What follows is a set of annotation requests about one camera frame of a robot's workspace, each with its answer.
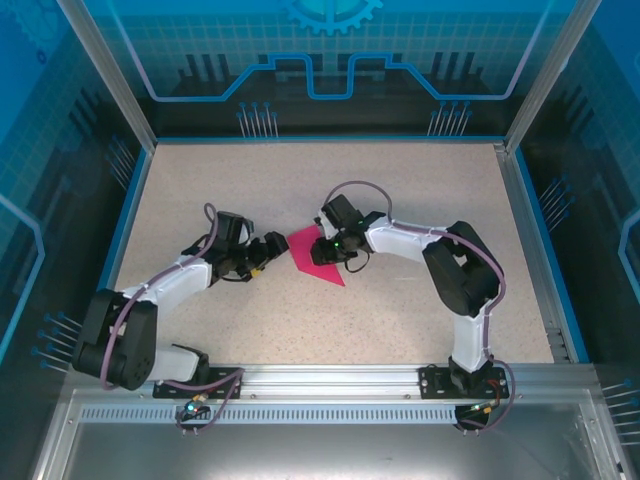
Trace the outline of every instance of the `beige work surface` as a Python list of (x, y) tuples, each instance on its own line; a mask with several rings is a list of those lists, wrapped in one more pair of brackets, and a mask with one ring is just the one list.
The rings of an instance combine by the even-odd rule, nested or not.
[[(259, 235), (275, 230), (288, 236), (313, 223), (332, 187), (352, 179), (385, 188), (398, 220), (431, 226), (469, 222), (507, 278), (506, 298), (491, 322), (496, 357), (553, 361), (491, 145), (161, 144), (117, 286), (149, 279), (206, 233), (205, 202), (253, 220)], [(346, 187), (343, 193), (365, 214), (386, 211), (375, 190)], [(287, 253), (247, 284), (218, 282), (183, 302), (159, 323), (159, 340), (201, 349), (215, 363), (447, 360), (453, 322), (426, 265), (379, 254), (358, 274), (340, 270), (346, 287), (299, 272)]]

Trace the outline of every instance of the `robotic arm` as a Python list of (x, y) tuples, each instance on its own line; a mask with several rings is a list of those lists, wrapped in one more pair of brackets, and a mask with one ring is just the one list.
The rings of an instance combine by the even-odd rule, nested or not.
[(107, 381), (128, 390), (146, 381), (177, 380), (206, 383), (208, 356), (178, 345), (157, 345), (157, 323), (166, 321), (183, 300), (205, 290), (220, 280), (248, 282), (266, 265), (289, 249), (286, 239), (270, 232), (264, 241), (253, 238), (253, 223), (233, 213), (218, 213), (216, 237), (206, 253), (201, 251), (204, 235), (182, 251), (175, 262), (180, 268), (157, 278), (153, 285), (141, 284), (120, 292), (98, 291), (89, 305), (84, 326), (74, 350), (73, 367), (99, 377), (107, 344), (123, 307), (141, 288), (126, 318), (124, 330), (111, 352)]
[(449, 228), (422, 227), (392, 221), (381, 212), (363, 216), (344, 195), (326, 203), (315, 221), (324, 233), (311, 249), (316, 265), (348, 264), (358, 251), (367, 256), (391, 253), (426, 263), (440, 299), (453, 312), (450, 380), (462, 395), (470, 395), (482, 385), (492, 367), (486, 344), (486, 309), (498, 296), (500, 281), (477, 254), (477, 250), (484, 252), (497, 265), (468, 223), (456, 222)]

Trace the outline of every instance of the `gear logo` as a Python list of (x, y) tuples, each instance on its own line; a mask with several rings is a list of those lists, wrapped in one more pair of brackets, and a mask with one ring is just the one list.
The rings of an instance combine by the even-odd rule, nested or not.
[(58, 35), (60, 17), (55, 0), (0, 0), (0, 14), (12, 14), (39, 49), (46, 49)]
[(373, 11), (382, 7), (381, 0), (283, 0), (289, 20), (300, 28), (311, 28), (315, 35), (336, 31), (346, 35), (360, 28), (362, 20), (371, 20)]

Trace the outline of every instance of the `metal grille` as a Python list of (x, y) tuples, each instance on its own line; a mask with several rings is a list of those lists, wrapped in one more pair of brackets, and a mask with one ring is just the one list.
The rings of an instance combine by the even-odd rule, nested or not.
[[(173, 423), (176, 405), (92, 405), (82, 409), (83, 423)], [(213, 412), (189, 423), (206, 423)], [(453, 424), (449, 405), (232, 405), (220, 419), (226, 424)]]

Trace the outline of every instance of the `pink paper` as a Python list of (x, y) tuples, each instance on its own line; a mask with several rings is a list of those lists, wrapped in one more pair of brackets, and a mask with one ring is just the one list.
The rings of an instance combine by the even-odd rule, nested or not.
[(296, 262), (298, 270), (314, 277), (321, 278), (327, 282), (335, 283), (344, 287), (342, 276), (335, 265), (323, 265), (321, 267), (314, 265), (311, 261), (311, 246), (317, 238), (322, 236), (322, 232), (315, 225), (307, 227), (299, 232), (289, 235), (289, 251)]

